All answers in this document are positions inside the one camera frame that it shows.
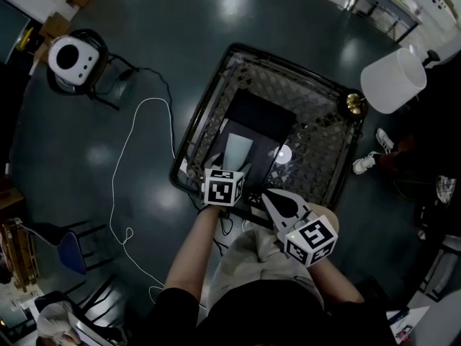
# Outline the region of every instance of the table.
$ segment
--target table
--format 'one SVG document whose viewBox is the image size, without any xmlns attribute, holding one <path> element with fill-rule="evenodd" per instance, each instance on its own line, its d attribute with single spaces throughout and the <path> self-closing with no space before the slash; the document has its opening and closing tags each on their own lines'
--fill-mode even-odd
<svg viewBox="0 0 461 346">
<path fill-rule="evenodd" d="M 397 43 L 401 42 L 407 37 L 422 21 L 419 17 L 419 7 L 413 0 L 373 0 L 374 5 L 368 11 L 367 16 L 370 17 L 374 10 L 379 6 L 385 7 L 387 10 L 394 13 L 398 18 L 390 26 L 388 31 L 391 31 L 399 22 L 404 22 L 408 29 L 396 40 Z M 347 10 L 353 12 L 359 0 L 349 0 Z"/>
<path fill-rule="evenodd" d="M 274 163 L 274 154 L 269 152 L 267 161 L 260 161 L 259 168 L 269 170 L 262 176 L 264 188 L 287 190 L 310 203 L 334 209 L 362 129 L 361 120 L 347 120 L 339 114 L 338 103 L 345 101 L 346 95 L 359 92 L 240 44 L 226 51 L 192 116 L 170 171 L 173 185 L 200 198 L 204 163 L 237 89 L 242 88 L 297 116 L 285 141 L 292 151 L 291 160 Z M 265 211 L 261 201 L 263 186 L 260 182 L 251 186 L 250 179 L 251 171 L 232 213 L 271 228 L 272 223 L 259 214 Z"/>
</svg>

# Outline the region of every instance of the white cylinder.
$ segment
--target white cylinder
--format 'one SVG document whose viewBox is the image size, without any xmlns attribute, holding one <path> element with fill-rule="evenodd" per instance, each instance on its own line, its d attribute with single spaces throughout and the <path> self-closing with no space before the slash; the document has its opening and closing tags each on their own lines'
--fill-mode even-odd
<svg viewBox="0 0 461 346">
<path fill-rule="evenodd" d="M 243 166 L 253 140 L 229 133 L 225 145 L 223 169 L 237 172 Z"/>
<path fill-rule="evenodd" d="M 401 48 L 365 67 L 362 91 L 378 112 L 390 114 L 426 87 L 426 72 L 418 57 Z"/>
</svg>

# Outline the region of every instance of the white round appliance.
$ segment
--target white round appliance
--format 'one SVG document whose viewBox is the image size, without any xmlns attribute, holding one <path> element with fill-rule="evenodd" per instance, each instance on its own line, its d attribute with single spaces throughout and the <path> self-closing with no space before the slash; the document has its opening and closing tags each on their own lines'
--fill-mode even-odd
<svg viewBox="0 0 461 346">
<path fill-rule="evenodd" d="M 55 39 L 48 51 L 48 65 L 62 80 L 74 86 L 85 83 L 99 59 L 96 48 L 72 36 Z"/>
</svg>

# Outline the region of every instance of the floor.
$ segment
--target floor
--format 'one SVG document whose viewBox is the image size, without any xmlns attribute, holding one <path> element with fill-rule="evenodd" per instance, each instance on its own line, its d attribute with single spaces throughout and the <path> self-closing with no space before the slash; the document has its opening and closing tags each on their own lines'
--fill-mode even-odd
<svg viewBox="0 0 461 346">
<path fill-rule="evenodd" d="M 269 51 L 351 88 L 359 88 L 366 65 L 396 49 L 381 32 L 328 0 L 92 0 L 72 25 L 97 30 L 112 52 L 162 72 L 174 98 L 175 148 L 231 43 Z M 84 97 L 52 93 L 45 75 L 45 67 L 39 66 L 24 96 L 12 149 L 14 181 L 37 222 L 108 223 L 111 178 L 135 108 L 146 97 L 165 97 L 165 87 L 143 72 L 125 90 L 115 112 Z M 392 135 L 398 119 L 371 110 L 359 156 L 377 149 L 374 132 L 379 125 Z M 189 198 L 169 182 L 168 128 L 164 105 L 145 103 L 115 180 L 113 221 L 120 240 L 127 227 L 133 229 L 126 250 L 161 281 L 196 216 Z M 372 276 L 392 299 L 399 299 L 402 277 L 420 247 L 412 212 L 413 203 L 379 172 L 350 175 L 336 211 L 341 233 L 332 260 L 352 281 Z M 233 236 L 239 224 L 236 220 Z M 113 272 L 130 289 L 130 306 L 146 314 L 152 307 L 148 287 L 155 281 L 126 257 L 109 229 L 89 244 L 116 260 L 86 278 L 63 269 L 49 248 L 39 244 L 44 291 L 67 289 L 84 279 L 96 283 Z M 213 247 L 206 285 L 219 258 Z"/>
<path fill-rule="evenodd" d="M 329 0 L 339 6 L 345 6 L 345 4 L 349 0 Z M 421 18 L 423 20 L 423 24 L 417 27 L 407 38 L 405 38 L 401 45 L 403 47 L 408 48 L 412 45 L 421 59 L 425 58 L 426 52 L 428 50 L 437 50 L 440 46 L 442 46 L 445 42 L 453 38 L 457 32 L 459 32 L 458 28 L 454 28 L 449 32 L 441 31 L 428 16 L 426 16 L 425 12 L 421 13 Z M 398 37 L 404 32 L 404 27 L 402 25 L 397 26 L 397 32 L 395 33 Z"/>
</svg>

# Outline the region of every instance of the black shirt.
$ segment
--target black shirt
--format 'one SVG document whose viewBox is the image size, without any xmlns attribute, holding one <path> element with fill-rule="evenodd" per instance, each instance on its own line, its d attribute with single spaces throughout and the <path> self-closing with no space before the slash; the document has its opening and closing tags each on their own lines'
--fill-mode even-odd
<svg viewBox="0 0 461 346">
<path fill-rule="evenodd" d="M 154 337 L 161 345 L 395 345 L 376 303 L 344 303 L 328 315 L 315 296 L 287 280 L 230 290 L 196 327 L 198 311 L 185 290 L 163 291 L 146 319 L 143 331 L 150 337 L 142 344 Z"/>
</svg>

